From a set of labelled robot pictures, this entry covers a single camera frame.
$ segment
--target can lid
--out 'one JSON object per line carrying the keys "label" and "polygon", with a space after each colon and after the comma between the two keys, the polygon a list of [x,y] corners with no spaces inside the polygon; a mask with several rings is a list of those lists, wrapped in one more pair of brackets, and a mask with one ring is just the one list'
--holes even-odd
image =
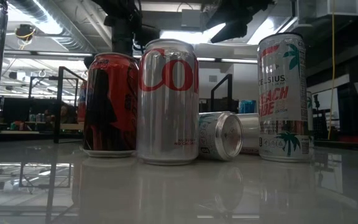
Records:
{"label": "can lid", "polygon": [[128,59],[131,59],[131,60],[136,60],[136,58],[134,58],[134,57],[128,56],[128,55],[126,55],[126,54],[116,53],[116,52],[100,53],[100,54],[97,54],[97,55],[95,56],[95,58],[96,58],[96,57],[99,57],[99,56],[102,56],[102,55],[118,55],[118,56],[122,56],[122,57],[125,57],[125,58],[128,58]]}
{"label": "can lid", "polygon": [[292,35],[297,35],[300,36],[303,39],[303,36],[299,33],[296,32],[282,32],[282,33],[277,33],[277,34],[272,34],[272,35],[268,35],[267,37],[263,38],[262,40],[259,41],[259,44],[262,43],[264,40],[274,37],[274,36],[278,36],[278,35],[288,35],[288,34],[292,34]]}
{"label": "can lid", "polygon": [[184,41],[181,41],[181,40],[176,40],[176,39],[156,39],[156,40],[152,40],[150,41],[148,44],[146,44],[146,48],[149,47],[150,44],[154,44],[156,42],[164,42],[164,41],[174,41],[174,42],[178,42],[178,43],[181,43],[181,44],[185,44],[186,46],[188,47],[191,47],[191,49],[194,51],[194,47],[187,43],[187,42],[184,42]]}
{"label": "can lid", "polygon": [[236,115],[223,113],[218,118],[216,143],[218,148],[223,149],[223,159],[231,160],[240,153],[242,132],[240,119]]}

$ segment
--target palm tree graphic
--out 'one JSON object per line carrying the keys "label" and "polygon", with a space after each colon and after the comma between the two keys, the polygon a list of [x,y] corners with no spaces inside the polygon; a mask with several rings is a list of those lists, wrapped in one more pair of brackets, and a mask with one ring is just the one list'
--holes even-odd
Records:
{"label": "palm tree graphic", "polygon": [[282,139],[285,142],[285,145],[283,146],[283,151],[285,151],[285,147],[288,146],[287,156],[291,156],[291,144],[293,145],[293,150],[296,150],[296,147],[301,147],[299,140],[296,138],[295,133],[289,133],[288,131],[284,131],[280,134],[278,134],[276,138]]}
{"label": "palm tree graphic", "polygon": [[292,50],[285,52],[283,57],[293,57],[290,62],[290,70],[292,70],[293,68],[298,66],[299,77],[300,77],[301,70],[300,70],[300,66],[299,66],[300,65],[300,57],[299,57],[298,47],[296,47],[293,44],[287,44],[287,46],[289,46]]}
{"label": "palm tree graphic", "polygon": [[311,97],[308,97],[308,108],[311,108]]}

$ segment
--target ventilation duct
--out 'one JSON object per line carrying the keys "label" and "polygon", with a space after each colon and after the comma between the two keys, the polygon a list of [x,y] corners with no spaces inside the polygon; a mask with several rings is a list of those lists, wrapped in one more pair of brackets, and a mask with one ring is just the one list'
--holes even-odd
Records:
{"label": "ventilation duct", "polygon": [[46,34],[64,37],[53,39],[71,52],[96,52],[82,33],[53,1],[9,0],[9,5],[30,17],[31,22]]}

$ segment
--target silver soda can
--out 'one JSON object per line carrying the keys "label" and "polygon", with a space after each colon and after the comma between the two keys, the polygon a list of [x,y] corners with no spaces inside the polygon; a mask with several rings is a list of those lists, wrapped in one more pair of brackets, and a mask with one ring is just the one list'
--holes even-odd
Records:
{"label": "silver soda can", "polygon": [[298,34],[261,40],[258,50],[259,154],[281,162],[309,160],[305,46]]}
{"label": "silver soda can", "polygon": [[159,39],[140,61],[137,155],[156,165],[198,155],[198,61],[193,46]]}
{"label": "silver soda can", "polygon": [[310,153],[313,153],[314,148],[314,136],[313,136],[313,98],[311,97],[311,92],[306,93],[308,97],[308,129],[309,129],[309,149]]}
{"label": "silver soda can", "polygon": [[259,114],[237,114],[242,125],[241,153],[259,155]]}
{"label": "silver soda can", "polygon": [[230,112],[200,113],[200,157],[230,161],[241,151],[242,125]]}

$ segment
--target can bottom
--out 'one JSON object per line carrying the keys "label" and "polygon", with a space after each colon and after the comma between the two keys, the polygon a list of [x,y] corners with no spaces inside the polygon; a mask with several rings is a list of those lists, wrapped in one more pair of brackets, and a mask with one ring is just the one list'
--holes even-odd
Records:
{"label": "can bottom", "polygon": [[288,157],[270,157],[264,155],[260,155],[260,156],[262,159],[265,159],[267,161],[275,161],[275,162],[309,162],[310,161],[309,158],[299,159],[299,158],[288,158]]}
{"label": "can bottom", "polygon": [[157,166],[180,166],[180,165],[187,165],[193,160],[170,160],[170,161],[161,161],[158,159],[145,159],[140,158],[143,160],[144,163],[150,164],[150,165],[157,165]]}

